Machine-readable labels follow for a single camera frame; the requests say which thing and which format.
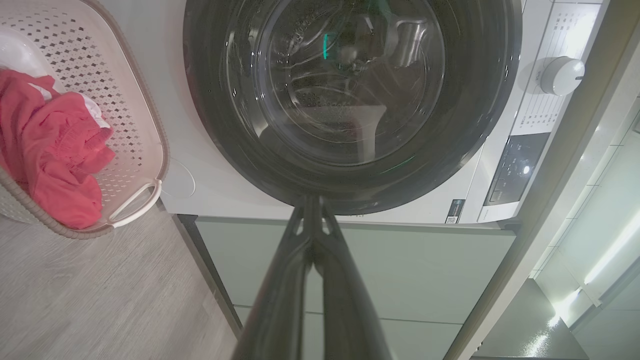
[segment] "laundry basket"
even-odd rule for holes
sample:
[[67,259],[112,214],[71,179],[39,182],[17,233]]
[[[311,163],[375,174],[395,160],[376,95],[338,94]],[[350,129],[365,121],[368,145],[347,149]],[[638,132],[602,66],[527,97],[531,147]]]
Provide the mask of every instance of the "laundry basket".
[[87,239],[148,211],[160,196],[167,141],[140,71],[108,12],[85,0],[0,0],[0,42],[0,51],[21,52],[9,57],[21,59],[16,67],[25,67],[23,72],[50,74],[60,92],[91,97],[113,127],[107,145],[116,154],[95,176],[103,205],[95,225],[75,230],[55,221],[1,167],[0,213]]

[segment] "gray floor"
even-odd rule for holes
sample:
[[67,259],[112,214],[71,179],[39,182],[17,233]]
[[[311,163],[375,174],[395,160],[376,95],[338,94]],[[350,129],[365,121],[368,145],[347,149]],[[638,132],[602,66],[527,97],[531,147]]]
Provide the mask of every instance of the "gray floor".
[[236,337],[171,216],[96,240],[0,217],[0,359],[228,359]]

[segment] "cabinet door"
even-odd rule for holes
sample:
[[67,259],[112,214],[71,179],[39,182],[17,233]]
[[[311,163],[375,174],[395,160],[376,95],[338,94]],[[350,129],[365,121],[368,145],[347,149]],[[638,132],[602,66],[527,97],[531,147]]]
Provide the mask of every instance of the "cabinet door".
[[[234,305],[251,306],[284,222],[198,219]],[[462,324],[496,271],[511,231],[342,225],[380,318]],[[322,313],[322,279],[308,277],[306,310]]]
[[[236,307],[240,321],[249,316],[249,307]],[[448,323],[381,320],[387,344],[398,360],[442,360],[461,325]],[[303,333],[304,360],[323,360],[324,326],[321,314],[307,313]]]

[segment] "label sticker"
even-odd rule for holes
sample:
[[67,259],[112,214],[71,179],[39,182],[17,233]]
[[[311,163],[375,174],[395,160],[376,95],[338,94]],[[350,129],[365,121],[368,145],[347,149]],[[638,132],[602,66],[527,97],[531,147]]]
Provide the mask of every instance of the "label sticker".
[[453,200],[451,201],[451,207],[449,208],[449,214],[447,215],[447,220],[445,220],[445,224],[457,224],[460,219],[460,214],[462,213],[462,208],[465,205],[465,200]]

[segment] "red towel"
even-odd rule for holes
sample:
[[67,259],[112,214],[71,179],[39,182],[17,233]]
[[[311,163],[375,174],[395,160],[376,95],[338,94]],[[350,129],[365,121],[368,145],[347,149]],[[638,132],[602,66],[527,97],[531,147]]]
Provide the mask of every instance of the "red towel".
[[105,146],[113,130],[99,126],[81,94],[59,94],[53,84],[50,76],[0,72],[0,165],[53,218],[83,229],[101,216],[90,174],[113,159]]

